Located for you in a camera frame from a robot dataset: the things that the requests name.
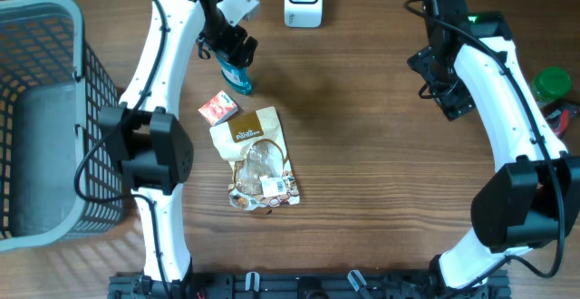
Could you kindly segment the blue mouthwash bottle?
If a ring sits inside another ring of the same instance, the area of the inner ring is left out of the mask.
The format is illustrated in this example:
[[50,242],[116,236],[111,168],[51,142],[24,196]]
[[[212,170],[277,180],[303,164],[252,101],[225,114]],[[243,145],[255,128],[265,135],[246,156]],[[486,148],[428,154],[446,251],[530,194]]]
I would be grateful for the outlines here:
[[217,59],[221,68],[221,73],[227,84],[236,92],[248,95],[253,91],[251,81],[247,76],[247,68],[237,68],[225,59]]

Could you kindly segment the green lid jar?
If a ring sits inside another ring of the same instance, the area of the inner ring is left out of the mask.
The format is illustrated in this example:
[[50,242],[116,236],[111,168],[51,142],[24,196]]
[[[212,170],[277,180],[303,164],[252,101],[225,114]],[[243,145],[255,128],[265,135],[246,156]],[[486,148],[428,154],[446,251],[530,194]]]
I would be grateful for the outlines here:
[[530,90],[537,105],[542,108],[564,97],[572,89],[569,74],[559,67],[548,67],[532,81]]

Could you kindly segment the beige nut snack pouch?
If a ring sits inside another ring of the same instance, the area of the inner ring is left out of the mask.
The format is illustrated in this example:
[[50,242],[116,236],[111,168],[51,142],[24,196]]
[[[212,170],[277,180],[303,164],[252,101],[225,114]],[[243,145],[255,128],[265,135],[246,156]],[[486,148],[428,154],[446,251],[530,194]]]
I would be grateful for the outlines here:
[[246,211],[300,203],[282,124],[274,107],[252,111],[210,129],[220,157],[232,168],[229,203]]

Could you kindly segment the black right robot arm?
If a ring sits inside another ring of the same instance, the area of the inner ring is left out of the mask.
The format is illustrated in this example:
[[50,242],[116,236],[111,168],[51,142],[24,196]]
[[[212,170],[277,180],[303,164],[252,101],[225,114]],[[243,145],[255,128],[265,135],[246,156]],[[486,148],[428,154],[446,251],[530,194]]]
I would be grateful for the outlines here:
[[432,260],[433,293],[468,298],[493,291],[493,274],[525,263],[527,253],[548,244],[556,252],[543,277],[555,276],[579,214],[579,160],[528,88],[504,15],[472,13],[466,0],[408,0],[404,6],[424,20],[429,41],[408,60],[424,80],[420,97],[435,101],[449,120],[477,111],[495,164],[471,202],[470,230]]

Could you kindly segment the red tissue pack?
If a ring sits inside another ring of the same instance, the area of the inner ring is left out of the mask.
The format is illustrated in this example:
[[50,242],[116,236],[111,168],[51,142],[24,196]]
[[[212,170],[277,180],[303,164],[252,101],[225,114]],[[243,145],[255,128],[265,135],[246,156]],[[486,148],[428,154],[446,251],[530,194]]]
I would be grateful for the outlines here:
[[227,121],[238,113],[239,107],[224,91],[218,92],[212,99],[198,109],[201,116],[215,126]]

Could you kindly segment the black orange hex wrench pack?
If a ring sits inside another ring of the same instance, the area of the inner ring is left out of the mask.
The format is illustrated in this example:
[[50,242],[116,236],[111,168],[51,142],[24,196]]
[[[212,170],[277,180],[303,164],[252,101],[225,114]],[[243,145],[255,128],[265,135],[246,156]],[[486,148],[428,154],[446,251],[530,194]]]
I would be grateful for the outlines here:
[[555,101],[548,105],[546,122],[555,135],[561,139],[572,120],[579,112],[579,106],[567,101]]

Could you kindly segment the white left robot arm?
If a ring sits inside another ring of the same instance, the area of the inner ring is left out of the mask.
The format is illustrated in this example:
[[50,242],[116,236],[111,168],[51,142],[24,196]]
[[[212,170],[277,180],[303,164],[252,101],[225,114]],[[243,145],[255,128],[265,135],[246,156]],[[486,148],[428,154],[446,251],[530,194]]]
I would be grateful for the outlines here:
[[257,41],[240,26],[258,0],[152,0],[150,29],[133,78],[98,124],[101,146],[139,210],[146,263],[111,277],[110,298],[202,298],[211,283],[196,276],[184,232],[182,198],[194,159],[179,121],[190,56],[218,58],[240,79]]

